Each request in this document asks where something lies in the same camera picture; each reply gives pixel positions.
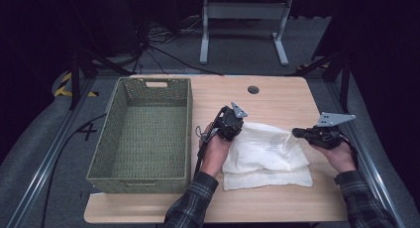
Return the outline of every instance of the plaid sleeve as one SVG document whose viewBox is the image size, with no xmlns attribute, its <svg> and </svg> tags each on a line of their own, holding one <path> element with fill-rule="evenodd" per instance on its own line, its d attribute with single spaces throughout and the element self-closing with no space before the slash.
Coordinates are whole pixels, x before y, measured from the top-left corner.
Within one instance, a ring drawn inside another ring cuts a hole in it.
<svg viewBox="0 0 420 228">
<path fill-rule="evenodd" d="M 167 210 L 164 227 L 202 227 L 204 216 L 219 182 L 200 171 L 185 193 Z"/>
<path fill-rule="evenodd" d="M 358 171 L 340 173 L 336 183 L 343 192 L 351 227 L 396 227 L 393 217 L 374 198 Z"/>
</svg>

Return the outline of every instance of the table top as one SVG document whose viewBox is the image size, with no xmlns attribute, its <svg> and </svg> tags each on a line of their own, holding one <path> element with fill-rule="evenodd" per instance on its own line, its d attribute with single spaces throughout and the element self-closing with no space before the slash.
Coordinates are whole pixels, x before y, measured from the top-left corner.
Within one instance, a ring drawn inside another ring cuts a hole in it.
<svg viewBox="0 0 420 228">
<path fill-rule="evenodd" d="M 249 116 L 245 122 L 264 123 L 291 131 L 312 127 L 319 112 L 301 77 L 149 75 L 189 77 L 193 92 L 191 174 L 195 169 L 199 138 L 195 128 L 205 128 L 219 110 L 235 101 Z M 257 86 L 251 94 L 249 86 Z M 347 220 L 346 204 L 333 177 L 337 172 L 306 141 L 299 140 L 310 162 L 312 187 L 265 186 L 223 190 L 223 175 L 207 209 L 206 222 L 320 222 Z M 181 194 L 91 194 L 84 218 L 89 223 L 161 223 Z"/>
</svg>

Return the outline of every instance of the gray bracket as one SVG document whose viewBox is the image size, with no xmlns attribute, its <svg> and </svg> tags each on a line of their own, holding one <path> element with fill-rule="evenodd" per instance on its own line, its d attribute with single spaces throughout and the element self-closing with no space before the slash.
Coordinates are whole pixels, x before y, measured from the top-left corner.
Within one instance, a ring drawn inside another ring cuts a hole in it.
<svg viewBox="0 0 420 228">
<path fill-rule="evenodd" d="M 334 114 L 334 113 L 321 113 L 318 122 L 316 123 L 317 127 L 332 127 L 337 126 L 342 123 L 355 120 L 355 115 L 346 115 L 346 114 Z"/>
<path fill-rule="evenodd" d="M 248 117 L 248 114 L 242 110 L 235 102 L 231 102 L 231 104 L 237 118 Z"/>
</svg>

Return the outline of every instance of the hand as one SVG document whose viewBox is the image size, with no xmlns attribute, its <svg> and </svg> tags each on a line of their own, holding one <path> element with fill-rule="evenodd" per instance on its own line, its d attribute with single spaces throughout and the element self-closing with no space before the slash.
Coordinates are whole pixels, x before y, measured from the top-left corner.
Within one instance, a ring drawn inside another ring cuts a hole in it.
<svg viewBox="0 0 420 228">
<path fill-rule="evenodd" d="M 207 126 L 205 133 L 209 133 L 211 125 L 212 123 Z M 223 140 L 219 135 L 214 136 L 207 145 L 200 170 L 216 177 L 222 169 L 226 158 L 228 158 L 231 145 L 232 142 Z"/>
<path fill-rule="evenodd" d="M 332 149 L 326 150 L 321 147 L 310 145 L 315 150 L 321 152 L 328 160 L 330 165 L 339 173 L 344 171 L 355 171 L 356 166 L 353 161 L 353 152 L 350 149 L 350 146 L 342 142 L 340 146 Z"/>
</svg>

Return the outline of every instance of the green wicker basket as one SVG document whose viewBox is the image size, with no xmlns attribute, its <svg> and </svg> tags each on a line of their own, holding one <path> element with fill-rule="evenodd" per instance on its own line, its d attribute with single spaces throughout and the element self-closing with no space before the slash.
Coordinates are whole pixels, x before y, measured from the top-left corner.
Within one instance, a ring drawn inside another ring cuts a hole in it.
<svg viewBox="0 0 420 228">
<path fill-rule="evenodd" d="M 189 78 L 120 78 L 86 179 L 106 193 L 184 192 L 191 120 Z"/>
</svg>

